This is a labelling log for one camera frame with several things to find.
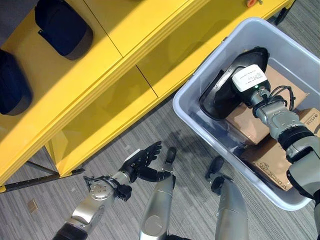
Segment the yellow cabinet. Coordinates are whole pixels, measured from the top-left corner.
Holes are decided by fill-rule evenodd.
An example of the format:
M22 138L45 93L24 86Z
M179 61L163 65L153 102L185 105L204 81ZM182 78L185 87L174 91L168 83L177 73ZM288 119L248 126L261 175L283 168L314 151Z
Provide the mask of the yellow cabinet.
M248 8L243 0L211 0L137 66L155 93L160 98L167 96L184 83L240 22L250 17L268 19L292 3L292 0L266 0Z
M69 0L94 32L81 59L60 56L39 34L32 10L1 47L16 56L33 91L31 106L17 116L0 115L0 185L47 142L54 128L95 81L122 56L82 0Z
M60 175L110 142L156 100L137 67L128 71L45 145Z
M157 28L179 24L208 0L84 0L120 51L127 55Z

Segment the printed label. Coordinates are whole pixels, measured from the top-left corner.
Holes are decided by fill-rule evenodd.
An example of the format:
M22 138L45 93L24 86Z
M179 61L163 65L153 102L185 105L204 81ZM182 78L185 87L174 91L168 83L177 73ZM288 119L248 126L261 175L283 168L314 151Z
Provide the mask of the printed label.
M247 66L232 77L233 83L240 92L244 92L267 80L265 73L256 64Z

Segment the gray carpet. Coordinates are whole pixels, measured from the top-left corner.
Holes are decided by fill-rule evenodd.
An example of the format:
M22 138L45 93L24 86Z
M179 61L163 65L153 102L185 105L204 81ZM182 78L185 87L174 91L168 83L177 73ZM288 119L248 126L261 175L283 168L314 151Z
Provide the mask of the gray carpet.
M5 19L2 13L12 11L12 15L21 8L9 7L16 4L9 2L13 1L0 2L1 35L4 22L11 21L11 18ZM23 5L30 2L31 4L25 7L30 9L34 1L17 2ZM298 0L279 28L320 56L319 21L320 1ZM8 22L8 25L10 28L15 26L12 22ZM172 96L95 154L85 166L85 174L101 176L115 173L123 160L135 149L145 148L158 140L162 140L163 150L159 155L160 160L154 161L152 167L161 166L168 147L175 146L178 150L174 163L177 181L172 202L170 233L193 240L214 239L220 198L210 191L210 185L205 181L204 174L217 153L175 115ZM35 154L31 160L45 167L53 167L44 149ZM231 176L241 189L248 209L251 240L317 238L313 202L295 212L284 211L268 201L228 163L223 166L222 172ZM35 176L40 177L36 170L23 166L8 183ZM88 239L138 239L139 221L153 187L153 183L138 179L132 185L130 200L128 202L117 200ZM87 188L82 175L0 194L0 239L52 239L86 194ZM35 199L38 205L38 210L32 214L27 207L31 199Z

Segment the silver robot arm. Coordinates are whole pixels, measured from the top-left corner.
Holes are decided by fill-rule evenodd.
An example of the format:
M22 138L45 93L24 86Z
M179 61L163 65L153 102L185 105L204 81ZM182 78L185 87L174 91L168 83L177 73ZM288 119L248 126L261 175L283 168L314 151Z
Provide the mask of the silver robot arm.
M287 171L291 184L301 195L315 200L314 219L320 235L320 138L291 111L295 99L291 87L282 85L269 92L266 86L270 84L257 67L255 71L246 70L252 66L238 71L232 77L234 89L247 106L253 106L253 115L269 127L270 135L285 150L287 160L292 163ZM287 101L279 95L284 90L289 91L289 109Z
M113 176L97 178L84 177L89 188L89 195L74 210L72 216L53 237L53 240L85 240L94 230L105 210L114 203L115 198L127 201L132 192L129 184L137 177L158 182L171 176L169 172L159 172L148 165L157 159L161 142L144 150L138 149L130 155L122 167Z
M173 162L176 149L170 147L162 171L170 176L159 181L149 198L140 222L140 240L188 240L175 235L168 235L173 189L176 177L173 175Z
M219 172L223 163L221 156L216 157L205 175L211 183L211 190L220 195L215 240L249 240L245 200L233 180Z
M254 101L258 102L255 99L262 94L268 91L261 89ZM256 116L269 127L270 135L281 144L287 160L292 163L287 171L291 184L301 195L315 200L314 220L320 235L320 138L281 101L257 107Z

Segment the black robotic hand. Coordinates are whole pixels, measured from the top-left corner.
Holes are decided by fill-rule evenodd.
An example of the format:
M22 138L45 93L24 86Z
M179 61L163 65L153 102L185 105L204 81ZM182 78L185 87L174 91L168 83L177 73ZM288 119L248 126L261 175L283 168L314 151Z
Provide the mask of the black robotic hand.
M169 172L157 171L148 167L153 160L157 159L161 148L161 141L157 141L146 149L140 150L125 161L119 171L128 174L131 183L133 183L137 177L148 182L159 182L168 178L171 175Z

